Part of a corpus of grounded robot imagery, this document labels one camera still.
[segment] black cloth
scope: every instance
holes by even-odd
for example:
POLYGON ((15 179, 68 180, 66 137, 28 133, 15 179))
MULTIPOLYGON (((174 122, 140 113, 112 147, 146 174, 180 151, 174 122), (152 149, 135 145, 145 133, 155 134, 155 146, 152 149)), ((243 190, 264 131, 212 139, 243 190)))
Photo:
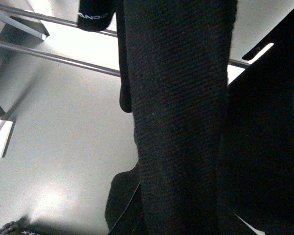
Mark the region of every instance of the black cloth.
POLYGON ((80 0, 77 26, 85 31, 102 31, 117 14, 119 44, 119 65, 121 74, 120 107, 126 113, 132 112, 131 91, 127 66, 126 30, 124 4, 122 0, 80 0))
POLYGON ((267 235, 294 235, 294 10, 272 32, 274 46, 229 86, 217 170, 224 234, 247 234, 229 227, 244 225, 237 214, 267 235))
POLYGON ((123 3, 149 234, 219 234, 216 156, 236 1, 123 3))
POLYGON ((144 221, 139 183, 138 164, 131 171, 114 177, 105 210, 105 218, 112 235, 136 234, 133 229, 139 220, 144 221))

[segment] white floor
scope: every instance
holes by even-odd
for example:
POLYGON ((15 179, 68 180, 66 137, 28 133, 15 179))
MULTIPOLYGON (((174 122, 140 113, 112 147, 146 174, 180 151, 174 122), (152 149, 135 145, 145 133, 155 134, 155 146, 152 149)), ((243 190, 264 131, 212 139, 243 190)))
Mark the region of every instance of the white floor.
MULTIPOLYGON (((46 27, 51 36, 32 48, 118 69, 116 38, 46 27)), ((0 226, 28 215, 107 234, 111 181, 137 162, 133 117, 120 109, 119 89, 117 77, 10 54, 0 70, 0 104, 14 110, 15 128, 0 159, 0 226)))

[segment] dark fabric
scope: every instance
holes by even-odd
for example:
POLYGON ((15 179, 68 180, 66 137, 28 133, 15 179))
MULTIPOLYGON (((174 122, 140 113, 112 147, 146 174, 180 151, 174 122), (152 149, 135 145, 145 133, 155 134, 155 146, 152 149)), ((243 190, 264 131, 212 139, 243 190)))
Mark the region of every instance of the dark fabric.
POLYGON ((127 50, 126 50, 126 27, 124 19, 124 4, 122 0, 117 5, 117 31, 119 43, 119 65, 121 74, 120 107, 126 113, 132 112, 131 90, 129 85, 127 50))
POLYGON ((217 170, 222 231, 229 231, 224 213, 236 213, 267 235, 294 235, 294 11, 290 16, 275 45, 229 87, 217 170))
POLYGON ((102 31, 109 26, 115 12, 117 14, 119 65, 121 74, 120 107, 124 112, 131 113, 132 105, 127 66, 126 28, 123 1, 80 0, 77 27, 85 31, 102 31))
POLYGON ((116 0, 80 0, 77 26, 85 31, 102 31, 111 23, 116 0))
POLYGON ((149 234, 219 234, 216 158, 236 1, 125 0, 149 234))
POLYGON ((139 184, 127 208, 111 229, 109 235, 148 235, 141 198, 141 186, 139 184))
POLYGON ((139 165, 128 172, 116 175, 111 183, 111 189, 107 201, 105 218, 111 230, 125 211, 139 184, 139 165))

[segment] metal frame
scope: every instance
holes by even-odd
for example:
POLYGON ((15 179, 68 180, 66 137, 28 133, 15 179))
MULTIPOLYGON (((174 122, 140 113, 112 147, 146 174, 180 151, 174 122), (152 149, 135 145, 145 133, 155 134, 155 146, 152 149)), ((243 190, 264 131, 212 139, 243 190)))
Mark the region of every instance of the metal frame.
MULTIPOLYGON (((60 19, 60 18, 52 17, 52 16, 46 16, 46 15, 35 13, 35 12, 24 11, 24 10, 15 8, 15 7, 5 6, 2 4, 0 4, 0 11, 5 11, 5 12, 11 13, 11 14, 30 17, 30 18, 34 18, 34 19, 38 19, 38 20, 42 20, 42 21, 47 21, 47 22, 52 22, 52 23, 56 23, 56 24, 62 24, 65 26, 77 27, 77 23, 73 22, 73 21, 68 21, 68 20, 64 20, 64 19, 60 19)), ((8 18, 7 19, 6 17, 3 17, 2 15, 0 14, 0 20, 2 20, 4 22, 8 21, 8 19, 11 20, 11 18, 7 17, 8 18)), ((36 34, 35 36, 39 37, 39 35, 37 35, 37 33, 36 33, 37 31, 27 27, 26 25, 21 25, 21 29, 23 31, 29 32, 31 34, 36 34)), ((101 34, 112 36, 112 37, 117 37, 117 32, 112 31, 112 30, 104 30, 104 31, 97 32, 97 33, 101 33, 101 34)), ((37 56, 40 58, 53 60, 56 62, 68 64, 68 65, 73 65, 76 67, 80 67, 80 68, 84 68, 84 69, 88 69, 88 70, 92 70, 92 71, 97 71, 97 72, 109 74, 112 76, 117 76, 117 77, 121 76, 120 71, 118 71, 118 70, 113 70, 110 68, 106 68, 106 67, 102 67, 102 66, 98 66, 98 65, 86 63, 83 61, 78 61, 78 60, 74 60, 71 58, 67 58, 67 57, 63 57, 63 56, 59 56, 59 55, 54 55, 54 54, 50 54, 50 53, 46 53, 46 52, 42 52, 42 51, 38 51, 38 50, 34 50, 34 49, 29 49, 29 48, 22 47, 22 46, 17 46, 17 45, 6 43, 6 42, 0 41, 0 47, 4 48, 4 49, 16 51, 16 52, 21 52, 21 53, 37 56)), ((244 69, 248 68, 250 65, 248 63, 244 63, 244 62, 240 62, 240 61, 236 61, 236 60, 229 60, 229 64, 240 67, 240 68, 244 68, 244 69)), ((4 114, 5 114, 5 111, 0 106, 0 117, 2 117, 4 114)))
MULTIPOLYGON (((19 8, 5 6, 2 4, 0 4, 0 11, 5 11, 8 13, 12 13, 12 14, 20 15, 20 16, 26 16, 26 17, 41 20, 41 21, 47 21, 47 22, 52 22, 52 23, 56 23, 56 24, 62 24, 65 26, 77 28, 77 23, 74 21, 68 21, 68 20, 64 20, 61 18, 53 17, 53 16, 46 16, 43 14, 31 12, 31 11, 24 11, 19 8)), ((108 30, 108 29, 103 30, 101 32, 96 32, 96 33, 100 33, 100 34, 104 34, 104 35, 108 35, 108 36, 112 36, 112 37, 117 37, 116 31, 112 31, 112 30, 108 30)))

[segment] printed logo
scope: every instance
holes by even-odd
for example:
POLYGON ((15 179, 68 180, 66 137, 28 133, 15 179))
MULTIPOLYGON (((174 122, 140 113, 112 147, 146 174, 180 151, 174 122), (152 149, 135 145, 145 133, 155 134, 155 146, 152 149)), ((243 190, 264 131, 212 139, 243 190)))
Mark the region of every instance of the printed logo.
POLYGON ((108 17, 108 13, 105 13, 101 16, 88 16, 88 15, 83 15, 83 13, 81 12, 78 12, 78 16, 83 17, 85 19, 90 19, 90 20, 100 20, 100 19, 108 17))

